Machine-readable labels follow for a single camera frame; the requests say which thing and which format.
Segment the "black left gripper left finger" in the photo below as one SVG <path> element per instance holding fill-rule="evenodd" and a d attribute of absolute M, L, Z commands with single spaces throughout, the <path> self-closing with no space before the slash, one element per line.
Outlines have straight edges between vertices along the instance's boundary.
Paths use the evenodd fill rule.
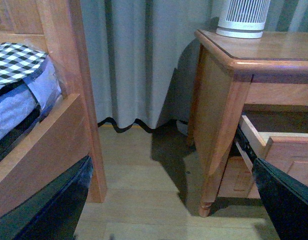
<path fill-rule="evenodd" d="M 0 217 L 0 240 L 74 240 L 92 175 L 87 155 Z"/>

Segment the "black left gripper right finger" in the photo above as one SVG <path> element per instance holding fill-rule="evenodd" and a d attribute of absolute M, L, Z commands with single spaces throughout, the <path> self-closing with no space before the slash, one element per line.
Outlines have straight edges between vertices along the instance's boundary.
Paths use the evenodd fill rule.
<path fill-rule="evenodd" d="M 261 158 L 252 175 L 279 238 L 308 240 L 308 186 Z"/>

